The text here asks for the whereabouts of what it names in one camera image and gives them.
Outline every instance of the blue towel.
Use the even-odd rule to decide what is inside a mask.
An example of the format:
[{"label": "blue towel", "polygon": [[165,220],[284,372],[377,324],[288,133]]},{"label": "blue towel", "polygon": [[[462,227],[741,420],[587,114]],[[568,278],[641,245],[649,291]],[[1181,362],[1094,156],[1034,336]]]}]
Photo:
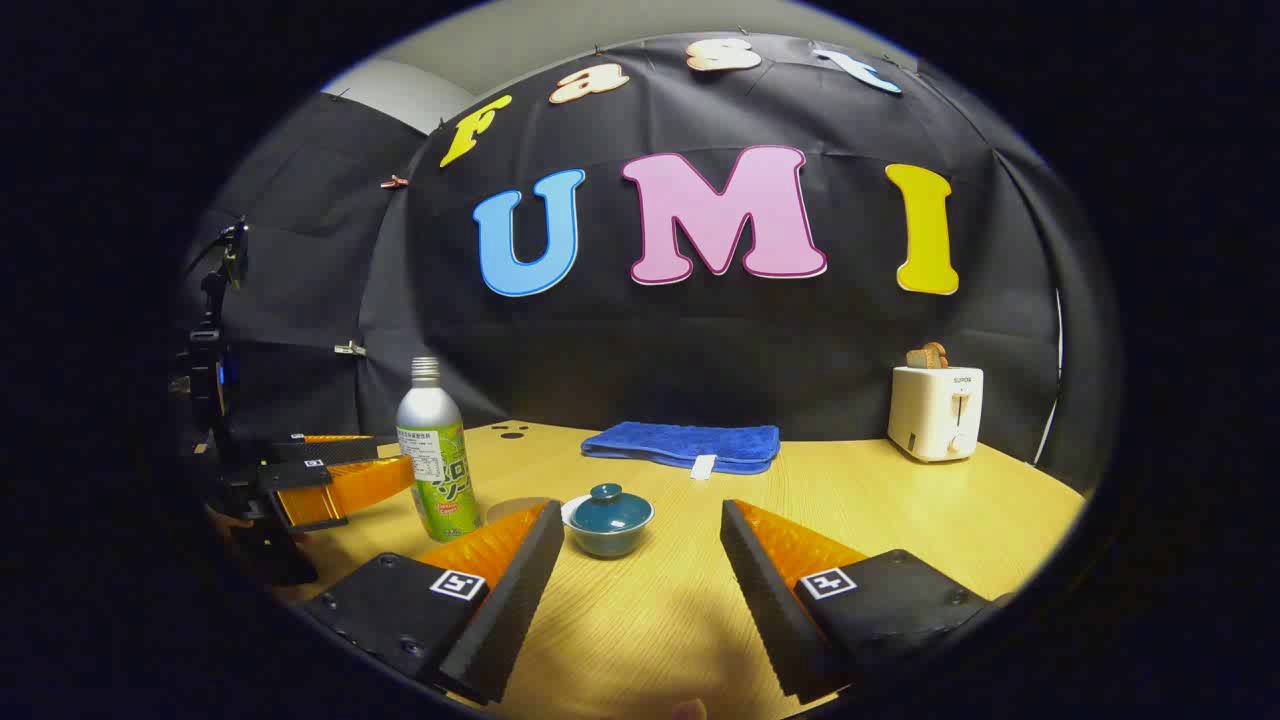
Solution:
[{"label": "blue towel", "polygon": [[777,425],[699,428],[620,423],[582,441],[582,455],[652,460],[676,468],[692,468],[699,455],[714,455],[713,471],[754,475],[769,469],[780,446]]}]

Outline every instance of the teal lid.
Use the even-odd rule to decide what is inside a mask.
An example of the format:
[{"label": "teal lid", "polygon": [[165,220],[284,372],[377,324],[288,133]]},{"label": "teal lid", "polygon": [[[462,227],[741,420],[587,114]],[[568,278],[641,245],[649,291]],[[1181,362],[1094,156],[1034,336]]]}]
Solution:
[{"label": "teal lid", "polygon": [[591,497],[573,511],[573,524],[593,533],[621,533],[643,525],[653,515],[649,501],[622,492],[617,483],[591,488]]}]

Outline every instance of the coaster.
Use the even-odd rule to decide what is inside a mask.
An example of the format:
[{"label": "coaster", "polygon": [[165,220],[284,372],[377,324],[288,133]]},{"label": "coaster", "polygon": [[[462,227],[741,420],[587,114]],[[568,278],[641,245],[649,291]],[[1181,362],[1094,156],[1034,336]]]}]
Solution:
[{"label": "coaster", "polygon": [[484,515],[484,524],[490,525],[497,520],[511,515],[512,512],[520,512],[521,510],[529,510],[535,505],[541,505],[552,498],[549,497],[517,497],[515,500],[504,500],[498,505],[494,505]]}]

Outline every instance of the aluminum bottle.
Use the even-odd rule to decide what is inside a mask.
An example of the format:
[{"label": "aluminum bottle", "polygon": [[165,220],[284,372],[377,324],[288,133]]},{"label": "aluminum bottle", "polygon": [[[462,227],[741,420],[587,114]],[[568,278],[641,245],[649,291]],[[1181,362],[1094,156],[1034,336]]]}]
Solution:
[{"label": "aluminum bottle", "polygon": [[413,502],[431,539],[449,542],[480,527],[462,438],[462,413],[440,387],[435,357],[415,357],[412,386],[396,411],[401,452],[413,460]]}]

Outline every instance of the green bottle label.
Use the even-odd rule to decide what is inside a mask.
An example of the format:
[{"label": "green bottle label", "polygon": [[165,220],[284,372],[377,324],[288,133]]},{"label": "green bottle label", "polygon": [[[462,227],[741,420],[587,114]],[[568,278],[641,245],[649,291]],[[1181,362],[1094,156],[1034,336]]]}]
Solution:
[{"label": "green bottle label", "polygon": [[439,542],[480,527],[480,507],[462,439],[462,423],[440,428],[396,428],[401,452],[413,460],[413,502],[422,527]]}]

